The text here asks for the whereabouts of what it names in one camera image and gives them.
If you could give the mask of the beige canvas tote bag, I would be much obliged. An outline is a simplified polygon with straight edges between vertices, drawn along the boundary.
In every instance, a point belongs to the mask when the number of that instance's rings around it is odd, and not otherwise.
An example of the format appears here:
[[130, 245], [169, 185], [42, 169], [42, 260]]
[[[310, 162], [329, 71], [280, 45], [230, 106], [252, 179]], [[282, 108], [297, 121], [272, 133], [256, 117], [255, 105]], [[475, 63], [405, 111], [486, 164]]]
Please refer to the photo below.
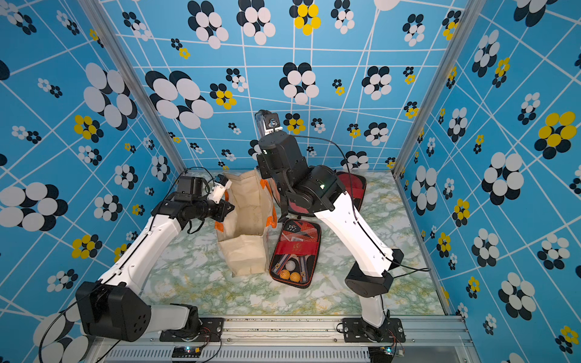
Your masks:
[[235, 208], [215, 224], [218, 247], [233, 276], [266, 272], [269, 230], [278, 222], [270, 184], [256, 170], [226, 177], [224, 199]]

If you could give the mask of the ping pong set case one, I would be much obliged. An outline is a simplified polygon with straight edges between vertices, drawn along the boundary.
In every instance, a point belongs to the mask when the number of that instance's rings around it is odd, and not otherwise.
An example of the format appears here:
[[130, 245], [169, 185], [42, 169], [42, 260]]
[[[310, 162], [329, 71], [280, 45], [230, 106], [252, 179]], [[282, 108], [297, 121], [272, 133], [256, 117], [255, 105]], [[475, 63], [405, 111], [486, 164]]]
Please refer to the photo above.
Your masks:
[[288, 201], [288, 211], [289, 211], [289, 213], [294, 214], [296, 216], [305, 216], [305, 217], [313, 217], [314, 216], [314, 214], [310, 213], [309, 210], [296, 205], [293, 201]]

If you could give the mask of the ping pong set case two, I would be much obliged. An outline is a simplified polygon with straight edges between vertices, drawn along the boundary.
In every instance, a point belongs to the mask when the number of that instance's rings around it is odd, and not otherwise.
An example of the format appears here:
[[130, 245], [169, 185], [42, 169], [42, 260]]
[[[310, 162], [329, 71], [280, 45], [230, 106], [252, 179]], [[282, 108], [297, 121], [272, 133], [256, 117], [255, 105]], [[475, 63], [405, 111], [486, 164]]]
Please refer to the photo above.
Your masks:
[[366, 194], [366, 178], [360, 175], [349, 174], [348, 172], [337, 172], [337, 178], [345, 185], [346, 190], [353, 198], [355, 208], [360, 211]]

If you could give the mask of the ping pong set case three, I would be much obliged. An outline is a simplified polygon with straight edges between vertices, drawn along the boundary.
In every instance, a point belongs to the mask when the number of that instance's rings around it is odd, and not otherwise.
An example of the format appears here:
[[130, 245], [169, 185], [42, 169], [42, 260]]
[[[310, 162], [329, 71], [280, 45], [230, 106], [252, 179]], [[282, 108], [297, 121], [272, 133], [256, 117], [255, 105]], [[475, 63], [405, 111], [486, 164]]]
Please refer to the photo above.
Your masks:
[[321, 227], [302, 219], [289, 219], [281, 234], [269, 266], [277, 282], [306, 289], [313, 280], [322, 237]]

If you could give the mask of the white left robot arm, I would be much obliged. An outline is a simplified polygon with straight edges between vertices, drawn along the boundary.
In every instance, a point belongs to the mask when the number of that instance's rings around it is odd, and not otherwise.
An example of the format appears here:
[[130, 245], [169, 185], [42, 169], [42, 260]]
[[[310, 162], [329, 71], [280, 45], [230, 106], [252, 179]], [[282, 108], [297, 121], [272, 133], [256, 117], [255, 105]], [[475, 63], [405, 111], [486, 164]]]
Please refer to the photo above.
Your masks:
[[218, 175], [209, 185], [204, 178], [180, 175], [176, 184], [176, 191], [157, 204], [144, 230], [122, 257], [98, 281], [79, 286], [76, 302], [86, 334], [134, 342], [154, 331], [186, 340], [201, 333], [197, 307], [150, 306], [140, 294], [162, 252], [185, 227], [195, 219], [223, 222], [234, 210], [224, 198], [231, 181]]

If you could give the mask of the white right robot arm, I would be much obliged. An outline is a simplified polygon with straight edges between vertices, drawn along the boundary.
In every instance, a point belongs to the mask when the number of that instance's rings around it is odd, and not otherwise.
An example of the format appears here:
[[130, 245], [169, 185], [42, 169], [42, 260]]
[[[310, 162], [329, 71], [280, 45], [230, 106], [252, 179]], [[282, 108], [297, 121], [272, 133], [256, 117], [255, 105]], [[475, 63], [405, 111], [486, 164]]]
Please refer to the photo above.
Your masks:
[[373, 342], [393, 336], [383, 296], [393, 284], [390, 270], [400, 266], [402, 251], [388, 247], [373, 232], [334, 170], [308, 165], [295, 137], [272, 132], [263, 136], [258, 146], [258, 168], [262, 178], [271, 178], [276, 184], [281, 215], [304, 209], [324, 222], [355, 258], [345, 283], [359, 296], [362, 307], [357, 333]]

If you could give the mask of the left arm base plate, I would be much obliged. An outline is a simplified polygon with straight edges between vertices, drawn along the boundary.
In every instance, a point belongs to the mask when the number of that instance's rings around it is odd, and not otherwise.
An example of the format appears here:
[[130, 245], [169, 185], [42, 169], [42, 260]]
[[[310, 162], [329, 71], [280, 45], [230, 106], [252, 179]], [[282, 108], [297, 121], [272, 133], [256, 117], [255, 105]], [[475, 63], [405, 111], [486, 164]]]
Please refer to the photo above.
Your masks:
[[224, 328], [224, 318], [200, 318], [198, 333], [185, 333], [182, 331], [163, 331], [160, 335], [161, 342], [201, 342], [219, 343]]

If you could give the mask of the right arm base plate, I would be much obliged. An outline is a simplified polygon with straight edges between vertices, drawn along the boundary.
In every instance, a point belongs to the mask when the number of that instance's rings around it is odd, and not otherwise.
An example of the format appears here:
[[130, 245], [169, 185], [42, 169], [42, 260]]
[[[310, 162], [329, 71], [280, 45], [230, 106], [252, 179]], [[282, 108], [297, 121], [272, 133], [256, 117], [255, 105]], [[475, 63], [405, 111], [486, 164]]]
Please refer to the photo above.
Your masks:
[[405, 343], [406, 337], [400, 319], [386, 319], [376, 328], [362, 318], [343, 318], [341, 331], [346, 343]]

